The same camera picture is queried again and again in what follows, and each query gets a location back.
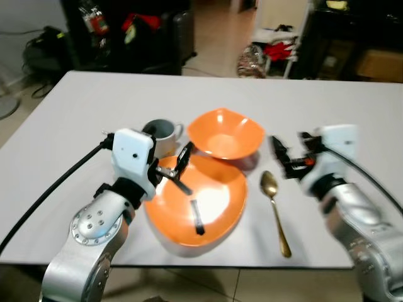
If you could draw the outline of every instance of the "gold spoon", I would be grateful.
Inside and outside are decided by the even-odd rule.
[[[277,194],[278,185],[275,177],[269,171],[264,171],[260,179],[260,188],[262,191],[270,198],[271,205],[273,206],[273,211],[275,212],[278,236],[280,239],[280,250],[284,257],[290,258],[292,253],[290,247],[288,246],[287,240],[284,235],[283,228],[281,227],[280,217],[278,216],[276,202],[274,200]]]

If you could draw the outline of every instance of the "mug handle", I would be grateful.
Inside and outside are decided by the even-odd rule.
[[[183,124],[175,125],[175,139],[179,139],[183,134],[184,126]]]

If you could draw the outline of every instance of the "orange plate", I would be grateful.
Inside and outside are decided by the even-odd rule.
[[[263,128],[255,121],[225,108],[199,116],[188,135],[196,147],[219,159],[241,159],[259,148]]]
[[[160,165],[173,168],[176,156],[162,159]],[[185,195],[171,181],[163,179],[157,194],[145,203],[150,221],[171,241],[189,247],[214,242],[225,235],[241,217],[245,206],[245,176],[235,167],[215,159],[193,155],[181,180],[192,189]],[[203,235],[196,233],[191,200],[197,200]]]

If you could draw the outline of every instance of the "tile floor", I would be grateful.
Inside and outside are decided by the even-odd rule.
[[[198,56],[186,64],[184,75],[236,77],[255,11],[230,14],[228,7],[229,0],[196,2]],[[40,103],[30,97],[36,88],[25,89],[18,111],[0,121],[0,147]],[[0,266],[0,301],[38,301],[39,291],[39,283]],[[103,301],[140,302],[157,295],[170,302],[361,301],[352,271],[121,268],[112,270]]]

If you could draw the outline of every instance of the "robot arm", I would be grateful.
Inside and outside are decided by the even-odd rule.
[[[370,199],[344,180],[346,165],[321,146],[354,158],[356,128],[330,126],[316,136],[302,134],[306,156],[290,159],[287,148],[272,137],[274,153],[286,178],[297,178],[303,191],[315,196],[326,225],[349,253],[364,296],[369,301],[403,301],[403,233],[382,219]]]
[[[124,244],[128,227],[143,200],[151,200],[166,177],[191,194],[180,180],[192,143],[182,150],[173,170],[158,167],[155,138],[129,129],[113,137],[112,163],[117,176],[102,184],[94,200],[73,217],[69,235],[49,264],[42,282],[43,302],[101,301],[112,258]]]

